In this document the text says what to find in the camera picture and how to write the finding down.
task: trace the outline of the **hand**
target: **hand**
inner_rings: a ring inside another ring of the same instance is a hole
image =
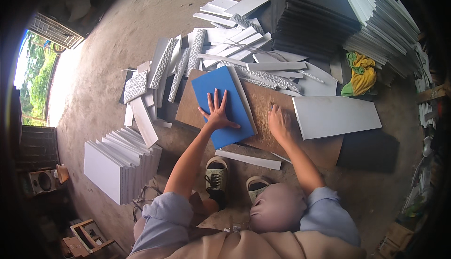
[[[215,103],[211,102],[211,94],[207,94],[208,98],[208,108],[210,109],[210,114],[207,114],[202,108],[198,108],[200,113],[208,120],[205,124],[210,127],[213,131],[221,129],[227,126],[232,128],[240,128],[241,126],[229,121],[226,114],[226,104],[227,104],[227,90],[224,91],[224,97],[222,98],[221,107],[219,106],[218,89],[215,89]]]
[[[290,116],[280,106],[274,104],[268,111],[268,126],[271,134],[280,143],[291,139]]]

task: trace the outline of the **concrete floor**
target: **concrete floor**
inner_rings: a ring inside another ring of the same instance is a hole
[[[63,53],[61,62],[66,64],[59,65],[55,74],[49,117],[52,126],[57,125],[59,155],[70,171],[75,207],[82,220],[93,218],[102,233],[114,238],[126,252],[134,243],[132,205],[118,206],[84,176],[84,142],[101,139],[123,126],[125,106],[118,103],[125,78],[121,69],[151,60],[159,37],[186,36],[194,27],[211,27],[192,17],[208,1],[211,0],[117,0],[82,46]],[[383,130],[400,142],[394,173],[320,170],[328,185],[341,196],[341,204],[356,222],[362,247],[369,254],[403,206],[414,166],[421,157],[423,134],[414,95],[413,82],[398,78],[391,89],[380,89],[375,102]],[[167,177],[195,133],[177,125],[156,131],[160,137],[157,144],[164,149],[158,173]],[[202,197],[206,197],[205,164],[213,155],[210,142],[195,188]],[[283,163],[280,171],[270,171],[230,162],[230,171],[240,185],[229,188],[229,207],[212,215],[201,227],[226,228],[230,215],[234,222],[247,222],[251,206],[245,190],[248,177],[260,174],[299,187],[289,163]]]

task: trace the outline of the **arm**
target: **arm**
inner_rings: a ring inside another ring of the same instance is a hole
[[[199,108],[208,122],[175,164],[164,193],[157,196],[152,204],[143,207],[141,222],[145,221],[144,229],[140,235],[136,235],[138,239],[132,253],[147,248],[174,245],[180,247],[188,243],[187,227],[193,217],[193,208],[188,200],[208,139],[216,129],[227,126],[240,127],[227,119],[226,103],[227,91],[224,92],[220,107],[218,91],[215,89],[214,104],[211,102],[211,95],[208,94],[210,114]]]
[[[296,176],[308,196],[308,212],[301,218],[301,231],[318,231],[360,246],[357,227],[351,216],[340,206],[337,193],[326,183],[307,154],[296,144],[290,132],[290,116],[278,105],[268,111],[268,125],[274,138],[290,157]]]
[[[268,111],[268,126],[274,138],[288,154],[302,190],[309,196],[315,188],[326,183],[307,154],[297,145],[290,132],[290,116],[277,104]]]
[[[166,184],[166,192],[175,192],[183,195],[189,199],[191,190],[193,189],[194,182],[196,180],[196,174],[202,155],[205,152],[206,144],[210,139],[211,134],[220,128],[227,126],[239,128],[240,125],[231,122],[226,117],[226,104],[227,104],[227,90],[224,91],[224,97],[222,98],[221,106],[219,106],[218,90],[215,89],[214,104],[211,102],[211,94],[207,94],[208,107],[210,108],[210,114],[207,114],[204,110],[199,108],[200,113],[208,120],[204,127],[201,129],[199,135],[185,150],[182,156],[172,170],[169,180]]]

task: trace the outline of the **rag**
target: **rag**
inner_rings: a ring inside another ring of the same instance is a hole
[[[373,59],[357,52],[347,53],[349,65],[351,66],[351,81],[343,86],[341,96],[355,97],[366,93],[376,82],[376,65]]]

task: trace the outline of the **forearm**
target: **forearm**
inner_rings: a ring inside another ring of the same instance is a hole
[[[210,125],[208,123],[205,124],[199,135],[197,135],[175,164],[164,192],[173,191],[189,199],[191,190],[194,187],[200,161],[202,160],[206,144],[212,133],[213,130]]]
[[[315,188],[326,186],[321,174],[313,161],[297,145],[292,137],[287,137],[281,141],[280,145],[285,149],[288,157],[293,163],[296,176],[305,194],[310,195]]]

